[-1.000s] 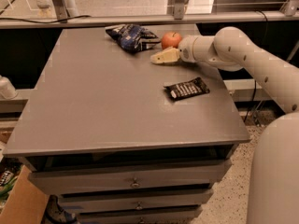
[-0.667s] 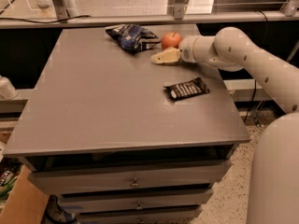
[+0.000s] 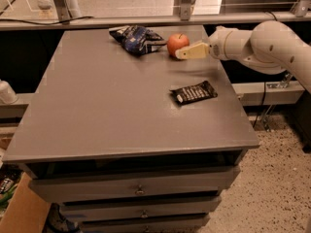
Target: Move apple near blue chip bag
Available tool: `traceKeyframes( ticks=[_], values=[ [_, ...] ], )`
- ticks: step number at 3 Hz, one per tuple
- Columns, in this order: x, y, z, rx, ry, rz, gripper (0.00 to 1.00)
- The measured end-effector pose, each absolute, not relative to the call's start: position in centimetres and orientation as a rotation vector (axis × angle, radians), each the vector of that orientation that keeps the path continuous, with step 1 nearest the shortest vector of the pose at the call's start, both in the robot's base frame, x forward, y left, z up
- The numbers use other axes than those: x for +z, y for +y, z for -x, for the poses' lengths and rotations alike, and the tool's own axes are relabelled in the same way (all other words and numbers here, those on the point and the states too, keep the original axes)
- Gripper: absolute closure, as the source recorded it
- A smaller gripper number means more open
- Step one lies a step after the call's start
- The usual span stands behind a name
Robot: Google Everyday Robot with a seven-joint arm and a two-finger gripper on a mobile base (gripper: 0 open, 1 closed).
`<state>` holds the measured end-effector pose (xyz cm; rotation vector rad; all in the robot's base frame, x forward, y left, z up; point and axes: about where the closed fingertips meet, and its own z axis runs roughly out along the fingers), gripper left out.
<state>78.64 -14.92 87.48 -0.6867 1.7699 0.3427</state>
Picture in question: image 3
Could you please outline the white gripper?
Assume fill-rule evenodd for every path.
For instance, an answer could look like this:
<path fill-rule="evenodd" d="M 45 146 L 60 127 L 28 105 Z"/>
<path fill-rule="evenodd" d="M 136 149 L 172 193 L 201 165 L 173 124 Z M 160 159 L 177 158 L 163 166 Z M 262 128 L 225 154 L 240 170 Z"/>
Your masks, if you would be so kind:
<path fill-rule="evenodd" d="M 208 44 L 198 42 L 175 51 L 178 59 L 199 59 L 209 55 L 220 60 L 230 60 L 234 55 L 232 33 L 236 28 L 217 26 L 215 32 L 208 38 Z"/>

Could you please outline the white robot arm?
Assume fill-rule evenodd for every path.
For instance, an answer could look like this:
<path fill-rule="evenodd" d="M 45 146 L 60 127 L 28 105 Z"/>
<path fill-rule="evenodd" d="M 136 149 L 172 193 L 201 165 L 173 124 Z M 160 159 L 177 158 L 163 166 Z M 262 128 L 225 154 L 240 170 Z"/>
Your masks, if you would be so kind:
<path fill-rule="evenodd" d="M 265 21 L 253 30 L 218 26 L 206 42 L 183 47 L 175 54 L 178 59 L 212 56 L 223 61 L 235 60 L 269 75 L 288 71 L 311 92 L 311 46 L 280 21 Z"/>

